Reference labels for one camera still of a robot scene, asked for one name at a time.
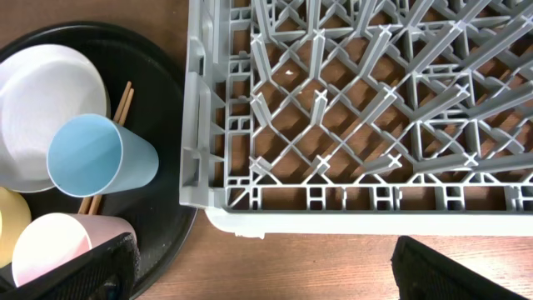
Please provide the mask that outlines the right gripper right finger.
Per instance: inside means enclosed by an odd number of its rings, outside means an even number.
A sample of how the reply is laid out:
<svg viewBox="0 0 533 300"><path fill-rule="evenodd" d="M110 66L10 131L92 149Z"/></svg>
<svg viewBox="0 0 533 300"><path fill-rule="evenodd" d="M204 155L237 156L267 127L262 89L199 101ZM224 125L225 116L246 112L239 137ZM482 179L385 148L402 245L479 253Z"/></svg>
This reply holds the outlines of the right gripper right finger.
<svg viewBox="0 0 533 300"><path fill-rule="evenodd" d="M408 236L397 239L391 268L401 300L523 298Z"/></svg>

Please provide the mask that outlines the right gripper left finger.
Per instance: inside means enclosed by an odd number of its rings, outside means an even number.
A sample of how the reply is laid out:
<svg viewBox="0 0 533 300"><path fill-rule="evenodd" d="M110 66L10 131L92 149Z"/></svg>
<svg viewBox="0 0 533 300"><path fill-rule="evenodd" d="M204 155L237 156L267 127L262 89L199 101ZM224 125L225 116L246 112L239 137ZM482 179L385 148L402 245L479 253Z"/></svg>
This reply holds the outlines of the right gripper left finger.
<svg viewBox="0 0 533 300"><path fill-rule="evenodd" d="M122 233L21 287L1 300L129 299L140 265L131 233Z"/></svg>

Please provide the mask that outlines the pink plastic cup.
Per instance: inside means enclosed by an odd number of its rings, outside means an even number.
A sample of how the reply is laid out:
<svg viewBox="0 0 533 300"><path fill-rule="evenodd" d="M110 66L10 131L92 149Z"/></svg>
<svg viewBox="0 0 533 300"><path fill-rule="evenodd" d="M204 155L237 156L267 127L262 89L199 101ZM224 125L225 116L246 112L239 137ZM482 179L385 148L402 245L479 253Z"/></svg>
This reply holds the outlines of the pink plastic cup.
<svg viewBox="0 0 533 300"><path fill-rule="evenodd" d="M17 240L12 276L18 287L122 234L135 231L119 217L49 213L31 222Z"/></svg>

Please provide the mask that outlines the light blue plastic cup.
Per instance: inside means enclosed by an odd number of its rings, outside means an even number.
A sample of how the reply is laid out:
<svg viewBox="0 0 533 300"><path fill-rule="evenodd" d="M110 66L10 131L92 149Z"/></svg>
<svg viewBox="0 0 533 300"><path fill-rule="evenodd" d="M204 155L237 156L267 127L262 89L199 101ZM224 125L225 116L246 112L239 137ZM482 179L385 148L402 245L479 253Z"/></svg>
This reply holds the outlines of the light blue plastic cup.
<svg viewBox="0 0 533 300"><path fill-rule="evenodd" d="M153 180L158 168L153 145L97 114L66 122L47 151L53 184L75 198L141 188Z"/></svg>

